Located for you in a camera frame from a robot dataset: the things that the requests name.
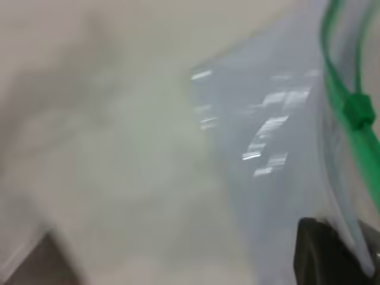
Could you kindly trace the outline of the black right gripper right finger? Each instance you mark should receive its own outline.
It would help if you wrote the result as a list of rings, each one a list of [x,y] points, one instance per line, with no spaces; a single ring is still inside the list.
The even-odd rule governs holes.
[[[298,285],[379,284],[379,232],[360,221],[366,249],[375,266],[367,276],[359,260],[329,224],[302,218],[297,225],[293,268]]]

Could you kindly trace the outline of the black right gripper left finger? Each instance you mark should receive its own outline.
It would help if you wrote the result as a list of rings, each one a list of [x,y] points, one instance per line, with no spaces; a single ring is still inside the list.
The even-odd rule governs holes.
[[[1,243],[1,284],[85,284],[53,231]]]

